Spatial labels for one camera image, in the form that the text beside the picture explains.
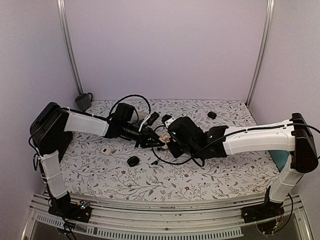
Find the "cream earbud charging case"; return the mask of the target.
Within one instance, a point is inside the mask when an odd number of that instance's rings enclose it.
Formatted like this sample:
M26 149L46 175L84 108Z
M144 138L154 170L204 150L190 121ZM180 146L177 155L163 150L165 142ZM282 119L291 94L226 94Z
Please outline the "cream earbud charging case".
M170 142L170 139L171 139L171 136L167 133L164 133L160 136L159 140L164 143L164 146L162 146L163 149L168 148L167 144Z

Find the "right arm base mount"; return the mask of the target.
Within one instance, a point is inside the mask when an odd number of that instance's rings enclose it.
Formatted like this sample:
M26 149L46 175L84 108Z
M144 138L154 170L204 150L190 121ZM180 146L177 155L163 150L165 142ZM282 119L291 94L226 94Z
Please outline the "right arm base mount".
M245 223L256 222L256 227L261 234L272 235L280 225L284 212L282 205L272 206L262 203L243 207L241 217Z

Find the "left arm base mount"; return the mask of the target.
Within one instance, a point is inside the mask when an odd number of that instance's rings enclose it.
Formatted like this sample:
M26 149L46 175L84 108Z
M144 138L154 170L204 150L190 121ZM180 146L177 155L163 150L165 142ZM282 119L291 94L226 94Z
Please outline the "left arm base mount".
M77 203L72 203L69 200L53 200L48 213L61 217L62 219L88 223L91 218L92 210L89 201L81 200Z

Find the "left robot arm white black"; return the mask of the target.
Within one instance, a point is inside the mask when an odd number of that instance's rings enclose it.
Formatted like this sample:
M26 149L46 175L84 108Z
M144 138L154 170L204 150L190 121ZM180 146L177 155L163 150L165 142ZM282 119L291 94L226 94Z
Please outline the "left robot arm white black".
M165 143L151 129L159 117L149 112L145 118L132 123L135 107L127 103L118 103L112 107L108 117L97 116L78 110L59 106L50 102L38 115L30 127L31 146L39 157L42 177L51 195L57 199L55 209L63 216L74 213L74 205L63 198L68 194L60 168L73 133L96 135L106 139L122 138L135 141L135 147L163 147Z

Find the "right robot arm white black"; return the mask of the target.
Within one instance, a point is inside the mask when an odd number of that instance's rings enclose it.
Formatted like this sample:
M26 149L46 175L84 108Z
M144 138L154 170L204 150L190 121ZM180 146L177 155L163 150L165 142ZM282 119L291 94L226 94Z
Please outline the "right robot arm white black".
M186 154L192 160L204 162L245 152L287 152L280 176L266 193L266 201L258 208L262 218L274 214L304 174L314 171L319 165L312 126L306 124L300 113L273 124L214 126L206 132L187 116L174 118L166 115L162 121L171 137L169 151L175 158Z

